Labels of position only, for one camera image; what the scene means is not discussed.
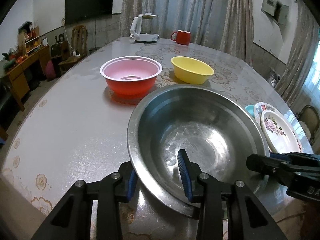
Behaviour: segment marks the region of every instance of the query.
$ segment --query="gray curtain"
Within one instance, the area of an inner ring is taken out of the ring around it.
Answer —
[[[240,17],[232,15],[234,9],[240,10]],[[247,47],[249,49],[249,40],[252,43],[253,32],[251,0],[123,0],[120,35],[129,36],[133,18],[146,12],[159,15],[159,35],[162,38],[170,38],[177,30],[190,31],[192,43],[219,50],[223,40],[223,51],[243,60],[246,60],[246,53],[249,56]],[[232,22],[238,22],[231,24],[226,21],[226,15],[232,18]],[[236,43],[232,41],[233,32],[240,35]]]
[[[251,65],[252,45],[252,0],[228,0],[220,50]]]
[[[319,42],[319,25],[316,19],[302,0],[297,0],[297,3],[297,28],[289,61],[282,78],[275,87],[289,107],[306,80]]]

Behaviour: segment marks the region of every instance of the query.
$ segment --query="white cable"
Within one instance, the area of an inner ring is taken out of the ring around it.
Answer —
[[[75,49],[71,46],[71,44],[70,44],[70,42],[69,42],[69,40],[68,40],[68,35],[67,35],[67,31],[66,31],[66,28],[65,28],[64,24],[63,24],[63,28],[64,28],[64,31],[65,31],[65,33],[66,33],[67,42],[69,43],[70,48],[72,49],[72,52],[75,52]]]

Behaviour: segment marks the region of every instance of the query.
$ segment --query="pink bag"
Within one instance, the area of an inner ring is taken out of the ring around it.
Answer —
[[[45,67],[44,74],[47,77],[48,81],[56,78],[56,73],[54,71],[54,67],[51,60],[48,61],[47,66]]]

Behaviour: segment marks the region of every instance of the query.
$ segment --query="yellow bowl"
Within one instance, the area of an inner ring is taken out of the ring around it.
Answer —
[[[195,58],[173,57],[171,63],[176,77],[189,84],[201,85],[214,74],[208,64]]]

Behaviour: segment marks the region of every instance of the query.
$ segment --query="red bowl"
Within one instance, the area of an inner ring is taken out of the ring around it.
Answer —
[[[114,58],[100,68],[109,88],[122,98],[146,95],[161,71],[159,62],[139,56]]]

